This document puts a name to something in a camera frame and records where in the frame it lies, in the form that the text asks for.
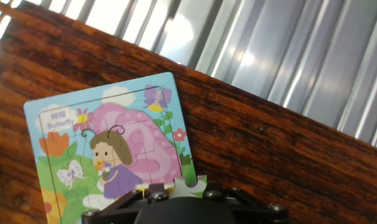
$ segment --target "cartoon girl's antennae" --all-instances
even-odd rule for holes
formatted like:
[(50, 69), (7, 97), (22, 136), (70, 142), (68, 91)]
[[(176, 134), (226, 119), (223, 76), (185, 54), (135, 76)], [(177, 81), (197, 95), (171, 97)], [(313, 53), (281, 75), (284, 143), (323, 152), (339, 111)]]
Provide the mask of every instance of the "cartoon girl's antennae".
[(118, 134), (123, 134), (123, 133), (125, 133), (125, 128), (124, 128), (122, 125), (115, 124), (114, 126), (112, 126), (112, 127), (108, 130), (107, 138), (109, 138), (109, 133), (110, 133), (111, 130), (112, 130), (113, 128), (115, 128), (115, 127), (119, 127), (119, 128), (122, 128), (122, 129), (123, 129), (123, 131), (122, 131), (121, 133), (119, 133), (118, 130), (116, 130), (116, 132), (117, 132)]
[(93, 132), (93, 133), (96, 135), (96, 133), (95, 133), (94, 130), (92, 130), (92, 129), (90, 129), (90, 128), (86, 128), (86, 129), (84, 129), (84, 130), (82, 131), (82, 133), (81, 133), (82, 137), (84, 137), (84, 138), (88, 137), (88, 135), (85, 133), (85, 131), (91, 131), (91, 132)]

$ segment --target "cartoon girl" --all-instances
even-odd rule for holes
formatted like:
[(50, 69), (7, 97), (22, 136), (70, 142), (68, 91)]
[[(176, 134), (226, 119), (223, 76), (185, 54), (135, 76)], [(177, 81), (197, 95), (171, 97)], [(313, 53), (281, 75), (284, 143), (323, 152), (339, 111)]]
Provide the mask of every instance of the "cartoon girl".
[[(86, 137), (85, 131), (93, 130), (83, 130), (84, 137)], [(126, 167), (131, 165), (133, 160), (129, 146), (122, 137), (124, 132), (125, 129), (121, 125), (114, 125), (108, 131), (95, 135), (90, 141), (93, 165), (105, 164), (109, 167), (106, 178), (100, 178), (100, 185), (104, 185), (105, 198), (118, 198), (142, 184), (142, 180)]]

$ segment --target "white cloud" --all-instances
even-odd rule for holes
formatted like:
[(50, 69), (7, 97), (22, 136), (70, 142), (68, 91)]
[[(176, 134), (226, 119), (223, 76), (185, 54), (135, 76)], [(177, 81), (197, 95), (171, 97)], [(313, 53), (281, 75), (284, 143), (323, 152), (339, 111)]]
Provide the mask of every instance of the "white cloud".
[(129, 106), (136, 100), (134, 93), (129, 93), (125, 87), (113, 86), (103, 92), (102, 103), (115, 103), (121, 106)]
[(41, 109), (35, 124), (40, 132), (49, 133), (54, 130), (70, 129), (77, 123), (77, 112), (69, 106), (61, 107), (53, 104)]

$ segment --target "puzzle board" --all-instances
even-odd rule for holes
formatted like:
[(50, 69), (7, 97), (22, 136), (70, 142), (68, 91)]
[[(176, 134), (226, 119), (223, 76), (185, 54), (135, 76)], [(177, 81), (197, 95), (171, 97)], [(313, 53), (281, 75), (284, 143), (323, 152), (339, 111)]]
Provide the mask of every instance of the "puzzle board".
[(197, 181), (171, 73), (30, 101), (24, 111), (49, 223), (79, 222), (151, 183)]

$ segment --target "purple butterfly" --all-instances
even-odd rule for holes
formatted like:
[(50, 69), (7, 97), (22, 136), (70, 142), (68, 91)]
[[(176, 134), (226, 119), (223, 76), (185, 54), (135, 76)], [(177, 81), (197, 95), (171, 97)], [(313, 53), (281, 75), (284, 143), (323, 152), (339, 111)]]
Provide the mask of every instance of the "purple butterfly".
[(145, 108), (149, 108), (153, 112), (166, 112), (166, 104), (170, 103), (172, 96), (172, 90), (162, 89), (158, 90), (152, 85), (146, 85), (146, 90), (144, 91), (144, 97), (146, 98), (144, 102), (146, 103)]

